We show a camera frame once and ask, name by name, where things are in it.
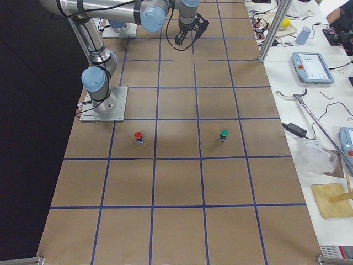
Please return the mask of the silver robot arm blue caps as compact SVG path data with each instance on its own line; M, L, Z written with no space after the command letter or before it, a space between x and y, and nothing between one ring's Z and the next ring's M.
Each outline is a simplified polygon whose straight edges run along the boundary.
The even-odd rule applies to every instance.
M113 38L134 38L140 25L150 33L169 23L175 10L179 12L180 31L173 48L180 51L189 32L198 40L209 22L198 13L199 1L41 1L53 19L68 19L85 52L89 67L82 72L83 87L88 92L89 108L84 113L98 114L111 120L120 100L110 79L117 68L116 55L105 47L104 30Z

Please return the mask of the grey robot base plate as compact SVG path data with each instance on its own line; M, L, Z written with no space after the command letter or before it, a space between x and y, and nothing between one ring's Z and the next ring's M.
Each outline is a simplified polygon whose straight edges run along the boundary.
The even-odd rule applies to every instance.
M110 96L97 108L91 103L91 98L87 92L82 113L79 114L81 122L123 122L125 117L128 87L111 87Z

